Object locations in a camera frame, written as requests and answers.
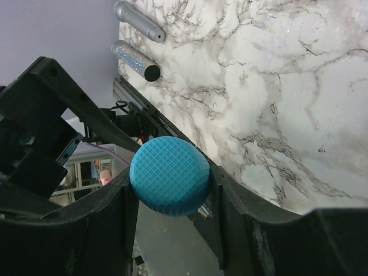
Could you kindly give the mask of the blue microphone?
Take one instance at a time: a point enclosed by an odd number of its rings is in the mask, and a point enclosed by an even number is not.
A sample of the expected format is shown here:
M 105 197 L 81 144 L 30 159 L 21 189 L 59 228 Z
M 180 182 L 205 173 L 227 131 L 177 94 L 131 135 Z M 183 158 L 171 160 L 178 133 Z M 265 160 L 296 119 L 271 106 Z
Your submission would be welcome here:
M 151 139 L 132 159 L 131 186 L 150 209 L 168 216 L 196 212 L 210 193 L 210 165 L 192 144 L 172 136 Z

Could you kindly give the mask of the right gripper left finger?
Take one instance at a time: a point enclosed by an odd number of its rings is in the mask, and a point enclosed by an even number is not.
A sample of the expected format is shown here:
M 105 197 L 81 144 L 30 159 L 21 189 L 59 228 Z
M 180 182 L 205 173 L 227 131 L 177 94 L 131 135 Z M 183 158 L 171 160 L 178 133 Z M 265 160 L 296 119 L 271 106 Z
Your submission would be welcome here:
M 64 207 L 1 184 L 1 274 L 125 275 L 138 206 L 128 169 Z

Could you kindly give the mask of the tall grey microphone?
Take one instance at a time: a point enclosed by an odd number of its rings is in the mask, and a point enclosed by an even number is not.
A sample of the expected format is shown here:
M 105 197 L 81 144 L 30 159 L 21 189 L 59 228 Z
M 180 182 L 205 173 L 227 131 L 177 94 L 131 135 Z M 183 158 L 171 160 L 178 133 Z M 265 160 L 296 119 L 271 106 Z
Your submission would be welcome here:
M 151 41 L 164 43 L 166 34 L 159 25 L 139 13 L 127 1 L 118 1 L 114 5 L 114 13 L 119 21 L 129 24 Z

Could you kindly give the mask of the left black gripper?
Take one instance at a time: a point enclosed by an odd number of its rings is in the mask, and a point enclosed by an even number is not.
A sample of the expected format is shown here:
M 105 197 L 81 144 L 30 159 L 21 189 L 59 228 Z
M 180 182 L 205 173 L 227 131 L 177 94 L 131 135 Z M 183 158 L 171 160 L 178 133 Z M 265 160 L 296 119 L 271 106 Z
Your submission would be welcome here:
M 139 149 L 55 59 L 40 56 L 1 87 L 1 173 L 8 182 L 45 198 L 60 185 L 64 164 L 83 139 L 62 118 L 67 108 L 103 140 Z

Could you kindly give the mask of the glitter handle microphone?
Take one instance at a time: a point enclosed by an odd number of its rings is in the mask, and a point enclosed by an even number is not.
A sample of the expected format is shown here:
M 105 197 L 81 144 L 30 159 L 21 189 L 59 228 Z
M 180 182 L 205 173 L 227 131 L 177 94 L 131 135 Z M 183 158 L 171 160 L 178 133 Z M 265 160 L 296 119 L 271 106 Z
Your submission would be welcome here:
M 154 82 L 160 77 L 160 67 L 140 51 L 130 46 L 124 40 L 118 40 L 112 45 L 112 53 L 126 63 L 148 82 Z

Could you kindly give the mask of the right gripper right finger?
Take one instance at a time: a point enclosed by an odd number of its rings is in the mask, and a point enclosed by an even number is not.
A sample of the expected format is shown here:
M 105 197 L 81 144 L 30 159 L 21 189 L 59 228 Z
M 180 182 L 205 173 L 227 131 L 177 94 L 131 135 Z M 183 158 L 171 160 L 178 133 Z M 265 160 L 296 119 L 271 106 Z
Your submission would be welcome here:
M 210 169 L 214 252 L 225 275 L 366 275 L 367 209 L 299 215 Z

